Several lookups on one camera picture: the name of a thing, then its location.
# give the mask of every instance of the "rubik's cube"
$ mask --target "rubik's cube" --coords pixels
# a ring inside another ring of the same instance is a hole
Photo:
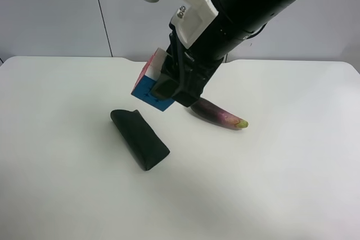
[[[161,74],[161,67],[167,55],[168,54],[160,48],[156,50],[150,60],[146,62],[131,92],[131,95],[134,97],[145,101],[162,112],[170,107],[170,105],[174,103],[174,100],[170,98],[160,101],[150,92]]]

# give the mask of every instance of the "black sponge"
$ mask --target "black sponge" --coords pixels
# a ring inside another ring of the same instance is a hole
[[[169,155],[169,149],[156,136],[138,110],[114,110],[110,117],[145,171]]]

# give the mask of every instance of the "blue cube face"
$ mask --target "blue cube face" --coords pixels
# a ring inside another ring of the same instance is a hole
[[[131,95],[145,101],[147,104],[159,109],[160,111],[165,111],[171,104],[174,103],[173,99],[166,99],[165,101],[159,101],[155,98],[150,92],[156,81],[150,79],[144,75],[141,80],[138,82],[134,90],[131,92]]]

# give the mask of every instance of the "white wall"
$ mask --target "white wall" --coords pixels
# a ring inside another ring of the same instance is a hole
[[[146,61],[166,48],[168,22],[181,0],[100,0],[114,56]],[[97,0],[0,0],[0,57],[109,56]],[[359,0],[298,0],[234,58],[344,59],[360,33]],[[352,60],[360,70],[357,60]]]
[[[110,56],[97,0],[0,0],[0,57]]]

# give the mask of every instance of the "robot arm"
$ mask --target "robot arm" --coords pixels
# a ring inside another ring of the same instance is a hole
[[[184,0],[170,21],[170,46],[151,94],[188,107],[223,57],[295,0]]]

